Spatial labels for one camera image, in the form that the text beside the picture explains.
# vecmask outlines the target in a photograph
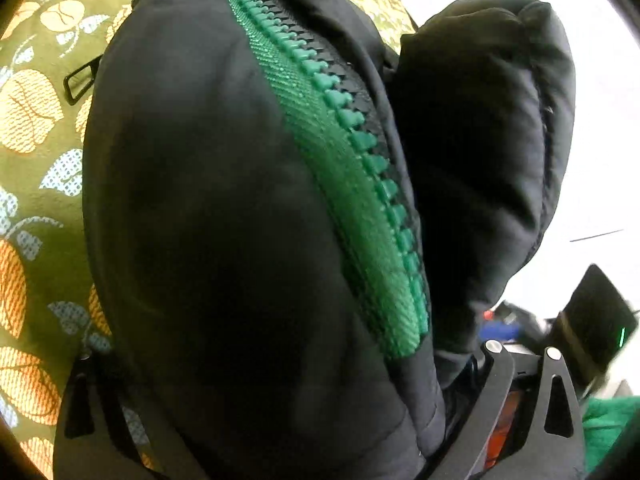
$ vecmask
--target blue object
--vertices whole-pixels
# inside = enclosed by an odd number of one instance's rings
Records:
[[[519,323],[505,324],[501,321],[487,321],[480,329],[480,341],[495,339],[509,341],[516,339],[520,333]]]

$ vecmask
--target green knit fabric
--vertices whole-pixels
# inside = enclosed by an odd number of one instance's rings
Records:
[[[386,358],[411,355],[428,330],[428,300],[398,184],[383,176],[388,160],[368,153],[375,137],[360,129],[364,117],[347,108],[350,96],[334,89],[340,79],[322,72],[314,51],[260,0],[228,1],[324,195],[364,321]]]
[[[587,472],[602,461],[636,410],[640,397],[589,400],[582,418]]]

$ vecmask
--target green zipper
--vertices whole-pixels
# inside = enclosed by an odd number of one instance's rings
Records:
[[[429,326],[422,261],[389,160],[374,153],[354,94],[340,90],[347,76],[335,72],[345,71],[332,70],[340,64],[323,59],[276,0],[228,2],[326,200],[368,329],[385,358],[413,354]]]

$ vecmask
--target black puffer jacket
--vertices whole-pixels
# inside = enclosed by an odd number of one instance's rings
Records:
[[[446,387],[472,351],[481,313],[536,253],[556,211],[574,64],[549,4],[459,0],[403,38],[389,95],[425,233]]]
[[[360,319],[227,0],[136,0],[104,55],[84,145],[95,284],[132,381],[212,478],[410,480],[444,436],[440,384],[556,206],[566,38],[547,4],[469,0],[398,59],[347,0],[279,1],[369,94],[431,287],[420,348],[385,361]]]

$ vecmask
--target floral patterned fabric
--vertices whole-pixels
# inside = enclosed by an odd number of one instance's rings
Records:
[[[103,53],[131,0],[24,0],[0,40],[0,416],[52,478],[55,425],[79,351],[111,350],[82,230],[82,142],[91,106],[63,78]],[[352,0],[399,50],[399,0]],[[142,462],[154,457],[123,412]]]

